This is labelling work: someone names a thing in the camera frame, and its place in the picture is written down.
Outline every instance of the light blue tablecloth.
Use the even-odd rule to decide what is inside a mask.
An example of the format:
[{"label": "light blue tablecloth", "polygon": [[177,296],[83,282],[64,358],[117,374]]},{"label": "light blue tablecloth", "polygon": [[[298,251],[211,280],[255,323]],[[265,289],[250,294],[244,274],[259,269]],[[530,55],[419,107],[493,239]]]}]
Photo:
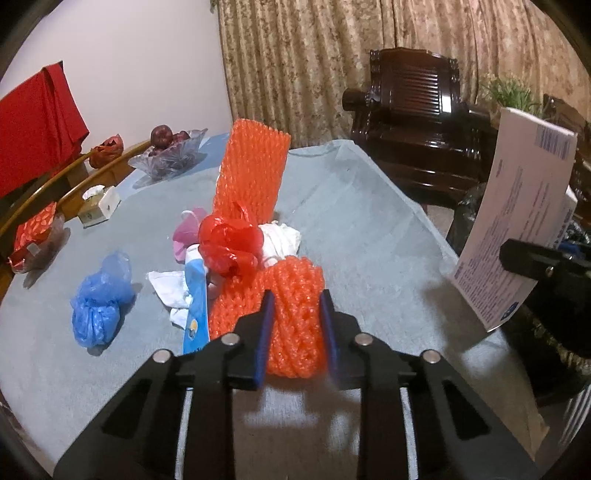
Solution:
[{"label": "light blue tablecloth", "polygon": [[[194,172],[135,194],[125,190],[130,176],[109,221],[84,230],[77,218],[67,222],[70,239],[38,281],[28,290],[23,276],[12,282],[0,308],[0,388],[51,460],[152,352],[181,352],[183,333],[146,274],[180,270],[170,236],[182,210],[211,208],[224,144],[212,138]],[[502,332],[486,336],[446,280],[457,258],[421,207],[361,149],[334,141],[290,152],[276,211],[303,234],[300,255],[322,266],[339,310],[397,350],[441,351],[519,441],[537,448],[542,425],[521,363]],[[95,356],[74,341],[69,299],[116,249],[131,258],[138,295]],[[354,478],[358,392],[337,392],[323,378],[267,380],[234,396],[238,478]]]}]

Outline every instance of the floor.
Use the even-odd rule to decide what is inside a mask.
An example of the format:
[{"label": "floor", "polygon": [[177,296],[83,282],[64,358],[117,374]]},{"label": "floor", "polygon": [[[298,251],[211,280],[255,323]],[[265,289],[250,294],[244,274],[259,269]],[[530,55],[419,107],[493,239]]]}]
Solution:
[{"label": "floor", "polygon": [[435,205],[427,205],[427,216],[445,238],[447,231],[452,224],[453,210]]}]

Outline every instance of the pink plastic bag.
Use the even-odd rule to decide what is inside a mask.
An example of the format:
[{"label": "pink plastic bag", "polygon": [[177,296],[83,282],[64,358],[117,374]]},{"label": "pink plastic bag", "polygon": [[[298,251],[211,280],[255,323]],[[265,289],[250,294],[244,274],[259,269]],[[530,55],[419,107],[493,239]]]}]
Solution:
[{"label": "pink plastic bag", "polygon": [[207,216],[202,208],[185,210],[181,217],[183,221],[173,233],[173,252],[177,262],[184,262],[187,247],[197,243],[197,234],[201,220]]}]

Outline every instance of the orange foam fruit net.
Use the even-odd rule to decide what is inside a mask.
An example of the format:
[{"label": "orange foam fruit net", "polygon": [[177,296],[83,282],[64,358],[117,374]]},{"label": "orange foam fruit net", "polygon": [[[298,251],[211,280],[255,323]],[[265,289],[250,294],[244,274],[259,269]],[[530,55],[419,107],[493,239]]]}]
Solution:
[{"label": "orange foam fruit net", "polygon": [[[238,218],[245,205],[256,224],[273,217],[291,137],[253,120],[236,120],[228,139],[213,199],[213,214]],[[275,319],[267,372],[307,378],[324,368],[319,298],[322,269],[307,258],[288,257],[253,275],[228,278],[209,312],[209,335],[233,330],[238,319],[261,307],[265,290],[275,295]]]}]

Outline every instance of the orange plastic bag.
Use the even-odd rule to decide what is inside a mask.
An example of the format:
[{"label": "orange plastic bag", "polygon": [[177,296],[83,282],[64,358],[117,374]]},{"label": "orange plastic bag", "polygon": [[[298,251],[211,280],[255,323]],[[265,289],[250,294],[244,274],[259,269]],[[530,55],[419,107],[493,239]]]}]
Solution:
[{"label": "orange plastic bag", "polygon": [[90,166],[92,168],[102,168],[119,158],[123,153],[123,140],[119,134],[107,138],[103,143],[93,147],[90,151]]},{"label": "orange plastic bag", "polygon": [[320,328],[322,269],[307,258],[287,257],[253,277],[228,278],[209,312],[209,336],[231,332],[238,319],[261,307],[265,290],[275,294],[275,319],[267,372],[308,378],[324,369]]}]

